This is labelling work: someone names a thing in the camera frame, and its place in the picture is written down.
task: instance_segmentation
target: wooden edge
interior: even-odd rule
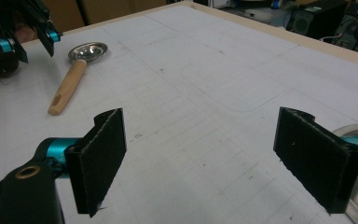
[[[263,32],[263,33],[266,33],[269,35],[277,36],[281,39],[288,40],[288,41],[296,43],[300,46],[304,46],[304,47],[307,47],[310,49],[316,49],[320,52],[338,57],[340,59],[343,59],[343,60],[346,60],[346,61],[349,61],[352,63],[358,63],[358,52],[356,52],[356,51],[344,49],[344,48],[341,48],[341,47],[338,47],[335,45],[324,43],[324,42],[321,42],[316,39],[312,39],[312,38],[309,38],[309,37],[306,37],[303,35],[298,35],[298,34],[295,34],[292,32],[288,32],[288,31],[285,31],[278,27],[273,27],[273,26],[270,26],[270,25],[267,25],[265,23],[258,22],[258,21],[252,21],[252,20],[246,19],[244,17],[226,13],[224,11],[221,11],[221,10],[218,10],[215,8],[206,7],[206,6],[197,4],[197,3],[193,3],[191,1],[183,1],[183,2],[178,2],[178,3],[174,3],[174,4],[169,4],[169,5],[163,6],[163,7],[156,7],[156,8],[148,9],[146,11],[130,14],[128,16],[112,19],[110,21],[103,21],[103,22],[95,23],[95,24],[92,24],[89,26],[81,27],[81,28],[78,28],[78,29],[75,29],[72,31],[65,32],[63,34],[64,35],[75,34],[77,32],[86,31],[88,29],[96,28],[96,27],[99,27],[99,26],[102,26],[105,24],[115,22],[115,21],[123,21],[123,20],[129,19],[129,18],[143,16],[143,15],[146,15],[151,12],[160,11],[165,8],[178,7],[178,6],[191,7],[196,10],[199,10],[199,11],[214,15],[216,17],[222,18],[223,20],[233,21],[233,22],[236,22],[237,24],[255,29],[257,31],[260,31],[260,32]],[[24,47],[28,46],[28,45],[33,45],[34,43],[35,43],[35,41],[25,43]]]

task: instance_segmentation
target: black equipment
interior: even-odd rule
[[[345,0],[319,0],[293,10],[286,30],[314,39],[334,35],[348,3]]]
[[[201,4],[201,5],[209,6],[209,1],[210,0],[194,0],[193,2]]]
[[[83,138],[48,138],[0,181],[0,223],[65,223],[54,180],[71,179],[77,212],[93,217],[127,151],[122,109],[94,118]]]
[[[358,40],[355,37],[355,31],[358,28],[358,3],[351,3],[345,10],[345,16],[336,30],[332,44],[344,49],[355,49]]]
[[[31,28],[36,30],[37,37],[53,56],[54,42],[61,40],[50,19],[48,8],[42,0],[0,0],[0,51],[14,51],[17,58],[28,63],[27,53],[14,36],[14,13],[20,12]]]
[[[342,214],[358,178],[358,136],[336,136],[314,119],[281,107],[274,151],[327,213]]]

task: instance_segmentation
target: white table surface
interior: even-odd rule
[[[67,52],[92,41],[107,55],[49,115]],[[128,152],[106,208],[78,215],[70,181],[56,181],[67,223],[350,223],[326,214],[273,143],[280,106],[330,131],[358,123],[358,63],[180,4],[65,35],[53,58],[26,50],[30,63],[0,79],[0,180],[42,140],[124,109]]]

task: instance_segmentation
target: cable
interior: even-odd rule
[[[208,7],[214,8],[214,0],[208,0]]]
[[[339,26],[343,26],[349,22],[355,23],[357,21],[358,21],[358,14],[356,16],[353,16],[353,18],[351,18],[347,21],[341,22],[341,24]],[[346,27],[345,31],[342,34],[340,34],[340,37],[338,39],[336,39],[336,43],[338,43],[338,41],[341,39],[341,37],[344,36],[344,34],[348,32],[348,28],[350,28],[350,27]]]
[[[343,34],[339,34],[339,35],[333,35],[333,36],[325,36],[320,38],[319,40],[324,42],[325,39],[336,39],[336,38],[341,38]]]
[[[297,9],[297,7],[293,7],[293,5],[294,5],[294,3],[291,3],[291,2],[289,2],[289,8],[291,8],[291,10],[289,10],[289,11],[287,11],[286,12],[286,14],[284,15],[284,18],[283,18],[283,21],[282,21],[282,27],[285,29],[285,30],[287,30],[287,24],[286,24],[286,18],[287,18],[287,15],[289,15],[290,14],[290,17],[292,17],[292,15],[293,15],[293,11],[295,10],[295,9]]]

